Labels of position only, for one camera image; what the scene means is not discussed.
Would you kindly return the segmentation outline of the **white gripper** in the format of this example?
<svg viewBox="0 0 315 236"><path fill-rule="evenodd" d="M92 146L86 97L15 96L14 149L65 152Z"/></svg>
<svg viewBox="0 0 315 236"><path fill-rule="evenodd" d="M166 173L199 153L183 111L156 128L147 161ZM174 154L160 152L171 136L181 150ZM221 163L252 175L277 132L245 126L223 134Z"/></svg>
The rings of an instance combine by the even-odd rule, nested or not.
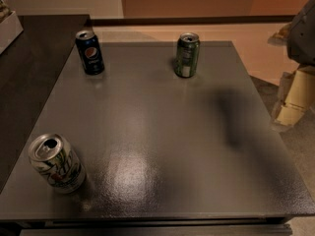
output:
<svg viewBox="0 0 315 236"><path fill-rule="evenodd" d="M277 132L293 128L315 103L315 0L308 0L291 24L273 33L268 43L286 45L287 56L300 65L284 72L272 111L271 127Z"/></svg>

